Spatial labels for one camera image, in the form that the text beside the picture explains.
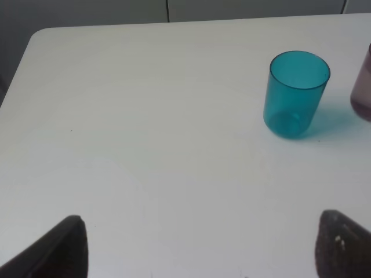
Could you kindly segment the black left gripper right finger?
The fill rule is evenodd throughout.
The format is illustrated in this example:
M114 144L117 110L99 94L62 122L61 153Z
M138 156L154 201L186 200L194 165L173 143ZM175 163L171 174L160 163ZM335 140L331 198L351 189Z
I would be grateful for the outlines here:
M337 210L323 211L315 266L321 278L370 277L370 231Z

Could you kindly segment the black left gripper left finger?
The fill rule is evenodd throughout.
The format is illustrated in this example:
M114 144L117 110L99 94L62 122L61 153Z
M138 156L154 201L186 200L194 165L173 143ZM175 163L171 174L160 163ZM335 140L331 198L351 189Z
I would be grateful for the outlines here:
M23 252L1 266L1 277L87 277L86 226L69 215Z

